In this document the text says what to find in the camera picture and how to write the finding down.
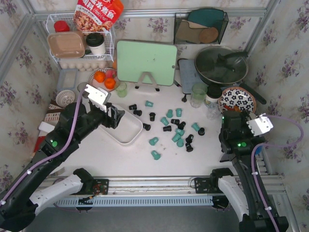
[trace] mint green cutting board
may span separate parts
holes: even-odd
[[[174,81],[177,47],[159,43],[119,41],[117,74],[121,81],[138,82],[143,72],[151,72],[156,83],[171,86]],[[148,76],[143,83],[151,84]]]

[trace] green led light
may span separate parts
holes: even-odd
[[[53,141],[52,146],[56,147],[57,145],[58,145],[58,142],[57,141]]]

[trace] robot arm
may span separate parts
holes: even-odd
[[[75,150],[79,148],[79,143],[98,126],[103,125],[107,128],[116,128],[125,114],[118,111],[112,104],[107,103],[110,94],[103,89],[96,89],[87,85],[86,91],[89,92],[90,112],[86,112],[83,104],[79,105],[77,123],[74,129],[72,141],[68,148],[59,156],[48,162],[43,163],[28,174],[23,181],[13,190],[5,202],[0,205],[0,228],[12,232],[18,232],[27,227],[48,204],[57,201],[62,197],[78,192],[81,188],[86,188],[92,181],[91,175],[87,171],[74,172],[66,181],[72,181],[71,186],[66,185],[65,189],[60,189],[65,182],[58,183],[51,188],[55,190],[54,197],[46,191],[35,192],[43,180],[62,162],[64,162]],[[50,157],[60,151],[66,144],[72,127],[73,116],[77,103],[68,105],[60,114],[59,122],[55,129],[48,133],[45,140],[40,145],[32,161],[17,177],[17,179],[0,194],[0,199],[12,188],[19,178],[26,173],[34,164],[44,158]]]
[[[273,126],[267,117],[261,116],[257,119],[251,117],[247,112],[225,111],[219,135],[221,148],[225,153],[221,162],[231,161],[233,163],[242,183],[243,191],[238,187],[231,172],[218,175],[218,171],[213,170],[212,177],[215,179],[213,183],[217,184],[217,187],[226,195],[235,209],[240,221],[240,232],[274,232],[275,228],[267,212],[269,209],[271,209],[270,213],[280,232],[285,232],[289,227],[287,218],[278,215],[276,208],[269,200],[260,175],[252,173],[251,166],[253,148],[265,142],[264,137],[260,135],[270,131]],[[256,175],[259,188],[269,209],[265,209],[263,205],[253,175]]]

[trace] clear glass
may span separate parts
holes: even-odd
[[[78,86],[77,86],[77,90],[80,92],[83,88],[85,88],[85,86],[87,85],[87,82],[81,82]],[[84,91],[83,92],[83,98],[88,98],[89,93]]]
[[[116,88],[116,92],[119,98],[124,98],[127,95],[126,83],[121,81]]]
[[[205,100],[207,93],[207,85],[197,83],[192,86],[190,104],[193,108],[199,108]]]
[[[215,120],[220,116],[221,112],[217,103],[213,103],[210,107],[207,107],[206,117],[209,120]]]

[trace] orange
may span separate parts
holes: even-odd
[[[107,78],[104,85],[107,89],[113,89],[115,87],[116,81],[113,78]]]
[[[105,80],[105,73],[102,71],[96,71],[95,72],[95,76],[94,79],[99,82],[102,83]]]

